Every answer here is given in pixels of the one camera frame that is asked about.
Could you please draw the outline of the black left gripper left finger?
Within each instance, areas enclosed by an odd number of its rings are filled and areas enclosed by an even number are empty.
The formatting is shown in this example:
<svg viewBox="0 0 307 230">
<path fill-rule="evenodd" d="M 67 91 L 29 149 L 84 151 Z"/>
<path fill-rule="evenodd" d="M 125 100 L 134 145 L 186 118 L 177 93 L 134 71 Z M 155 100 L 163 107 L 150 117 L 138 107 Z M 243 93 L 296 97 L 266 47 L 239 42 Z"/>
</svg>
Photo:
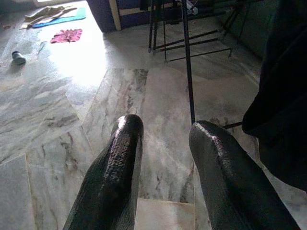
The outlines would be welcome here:
<svg viewBox="0 0 307 230">
<path fill-rule="evenodd" d="M 65 230 L 132 230 L 138 199 L 143 122 L 120 117 L 107 146 L 86 172 Z"/>
</svg>

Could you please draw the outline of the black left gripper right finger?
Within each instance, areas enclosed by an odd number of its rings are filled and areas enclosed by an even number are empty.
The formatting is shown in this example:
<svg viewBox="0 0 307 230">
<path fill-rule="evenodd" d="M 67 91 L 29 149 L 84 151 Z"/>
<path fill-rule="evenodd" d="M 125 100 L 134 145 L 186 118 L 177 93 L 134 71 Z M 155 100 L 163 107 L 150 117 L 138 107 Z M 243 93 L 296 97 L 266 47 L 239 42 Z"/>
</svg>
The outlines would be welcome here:
<svg viewBox="0 0 307 230">
<path fill-rule="evenodd" d="M 195 122 L 189 147 L 214 230 L 298 230 L 274 187 L 225 129 Z"/>
</svg>

